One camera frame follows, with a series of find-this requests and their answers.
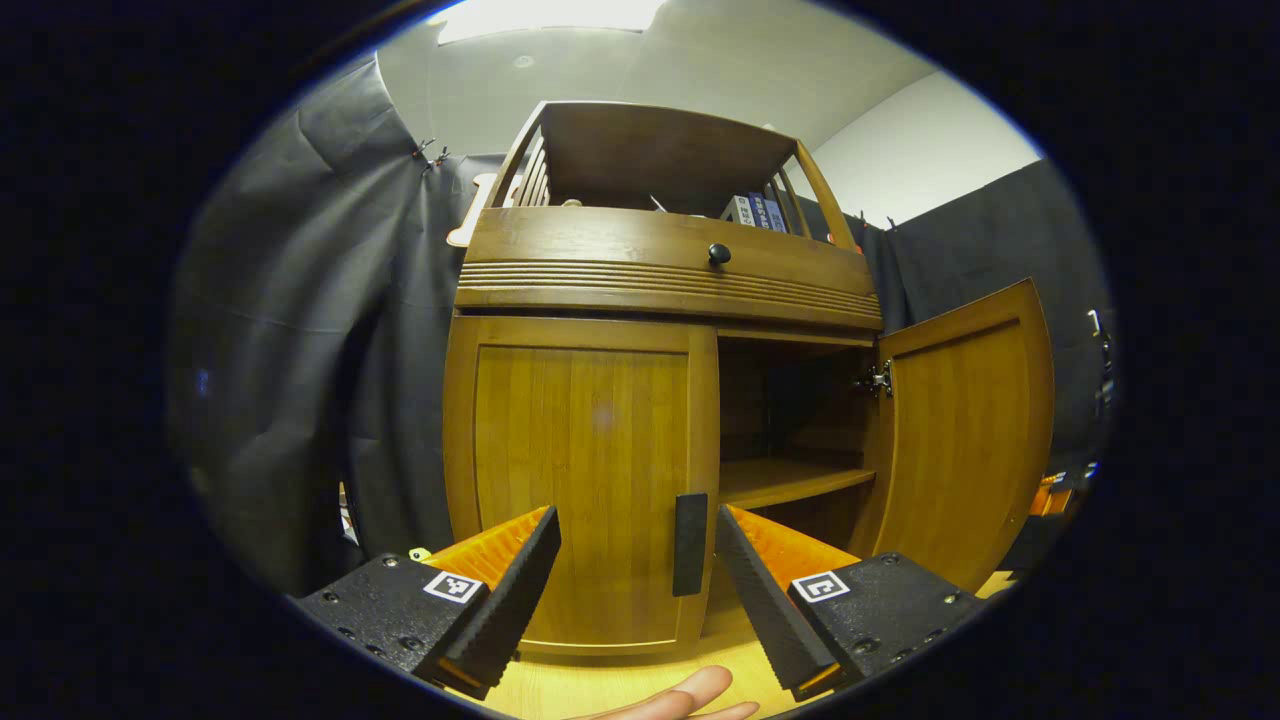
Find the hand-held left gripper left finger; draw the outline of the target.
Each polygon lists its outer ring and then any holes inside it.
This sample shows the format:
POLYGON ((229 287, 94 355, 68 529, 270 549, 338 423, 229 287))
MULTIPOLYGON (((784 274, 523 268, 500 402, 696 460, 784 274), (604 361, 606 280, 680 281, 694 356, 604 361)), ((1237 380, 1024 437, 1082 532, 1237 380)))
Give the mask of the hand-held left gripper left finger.
POLYGON ((383 553, 294 605, 329 635, 438 687, 500 684, 561 548, 540 506, 424 559, 383 553))

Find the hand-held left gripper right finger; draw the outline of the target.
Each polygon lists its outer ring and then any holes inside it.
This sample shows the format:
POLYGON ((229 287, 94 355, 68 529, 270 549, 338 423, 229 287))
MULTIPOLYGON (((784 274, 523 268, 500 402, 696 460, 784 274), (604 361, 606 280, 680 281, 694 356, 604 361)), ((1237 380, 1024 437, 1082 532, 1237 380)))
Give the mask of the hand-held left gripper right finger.
POLYGON ((902 666, 986 605, 904 553, 860 559, 728 503, 718 509, 716 556, 797 702, 902 666))

